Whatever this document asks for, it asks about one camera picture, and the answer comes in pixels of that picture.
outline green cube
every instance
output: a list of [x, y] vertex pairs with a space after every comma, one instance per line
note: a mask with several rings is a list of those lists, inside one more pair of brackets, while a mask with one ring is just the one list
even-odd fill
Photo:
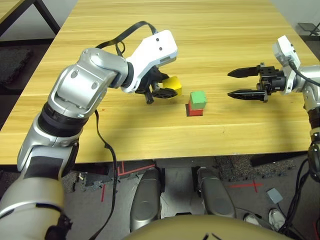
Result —
[[189, 102], [193, 110], [204, 109], [207, 103], [205, 92], [204, 91], [191, 92]]

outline white wall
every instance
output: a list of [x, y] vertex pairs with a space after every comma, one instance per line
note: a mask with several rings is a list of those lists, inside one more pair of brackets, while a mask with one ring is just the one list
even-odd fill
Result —
[[299, 35], [309, 35], [298, 23], [320, 22], [320, 0], [270, 0]]
[[[42, 0], [61, 27], [78, 0]], [[8, 30], [0, 41], [48, 39], [55, 34], [35, 6], [30, 6]]]

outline table surface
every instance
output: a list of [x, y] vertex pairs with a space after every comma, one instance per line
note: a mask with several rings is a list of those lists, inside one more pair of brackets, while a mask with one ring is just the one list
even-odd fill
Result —
[[[300, 93], [273, 94], [268, 103], [227, 96], [254, 89], [259, 78], [227, 73], [260, 62], [280, 64], [272, 44], [287, 35], [302, 65], [319, 61], [267, 0], [79, 0], [37, 67], [0, 133], [0, 163], [15, 164], [28, 129], [59, 73], [83, 49], [110, 40], [138, 21], [170, 30], [178, 46], [175, 62], [160, 68], [178, 76], [182, 96], [145, 103], [143, 95], [109, 89], [98, 107], [100, 131], [118, 160], [305, 151], [308, 115]], [[150, 35], [143, 27], [129, 36], [125, 56]], [[107, 51], [115, 53], [114, 48]], [[186, 117], [190, 92], [205, 91], [203, 116]], [[78, 163], [111, 161], [92, 116], [80, 137]]]
[[0, 23], [24, 0], [0, 0]]

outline yellow block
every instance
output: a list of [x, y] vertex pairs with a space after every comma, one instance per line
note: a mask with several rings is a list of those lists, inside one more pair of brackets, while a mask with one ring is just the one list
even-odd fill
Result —
[[169, 77], [162, 81], [163, 88], [173, 89], [178, 93], [178, 96], [182, 94], [182, 86], [179, 79], [176, 76]]

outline shoe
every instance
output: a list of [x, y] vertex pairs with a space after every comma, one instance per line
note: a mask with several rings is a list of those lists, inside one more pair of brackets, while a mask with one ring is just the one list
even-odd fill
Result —
[[254, 216], [254, 215], [252, 215], [252, 214], [250, 214], [250, 213], [247, 213], [246, 215], [244, 215], [243, 221], [261, 227], [261, 225], [260, 225], [260, 223], [258, 222], [256, 216]]
[[285, 216], [276, 208], [269, 211], [269, 223], [278, 231], [286, 222]]

